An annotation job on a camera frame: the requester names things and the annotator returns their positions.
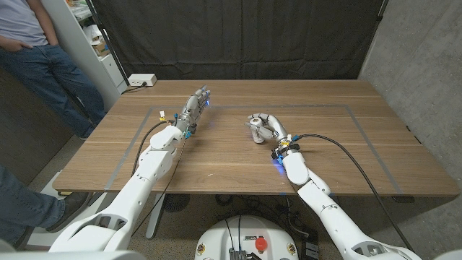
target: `blue jeans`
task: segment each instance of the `blue jeans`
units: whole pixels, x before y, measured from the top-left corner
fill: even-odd
[[[64,200],[29,190],[0,165],[0,238],[15,243],[27,226],[49,228],[63,216]]]
[[[0,66],[60,115],[78,137],[88,137],[105,115],[103,98],[96,86],[59,45],[22,48],[17,52],[0,48]],[[93,124],[75,110],[64,89],[80,99]]]

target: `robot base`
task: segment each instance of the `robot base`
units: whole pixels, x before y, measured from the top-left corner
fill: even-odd
[[[227,219],[227,223],[230,226],[229,230],[226,221],[223,220],[201,236],[197,243],[195,260],[298,260],[295,242],[273,222],[262,217],[242,215],[240,221],[239,216],[234,216]],[[257,249],[257,239],[258,248],[264,248],[266,242],[266,249]]]

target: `emergency stop button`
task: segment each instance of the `emergency stop button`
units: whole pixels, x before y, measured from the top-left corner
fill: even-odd
[[[268,243],[265,238],[257,238],[257,240],[255,240],[255,247],[258,251],[264,251],[268,248]]]

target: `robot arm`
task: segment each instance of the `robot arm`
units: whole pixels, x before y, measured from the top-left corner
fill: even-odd
[[[50,252],[115,251],[127,249],[131,233],[152,187],[172,166],[175,144],[194,133],[197,121],[209,103],[203,86],[189,97],[174,125],[155,134],[139,158],[139,167],[114,201],[101,212],[65,229]]]
[[[302,186],[299,197],[319,216],[328,234],[345,260],[353,259],[420,259],[407,248],[389,246],[365,235],[341,207],[328,195],[330,188],[319,176],[305,166],[305,159],[298,151],[300,146],[292,141],[284,126],[276,117],[266,114],[249,116],[250,127],[265,139],[276,137],[278,147],[273,150],[273,159],[277,159],[286,170],[291,182]],[[263,121],[262,126],[252,124],[253,118]]]

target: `gray t-shirt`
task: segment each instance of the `gray t-shirt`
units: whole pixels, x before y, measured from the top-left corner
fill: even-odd
[[[32,46],[48,44],[26,0],[0,0],[0,35]]]

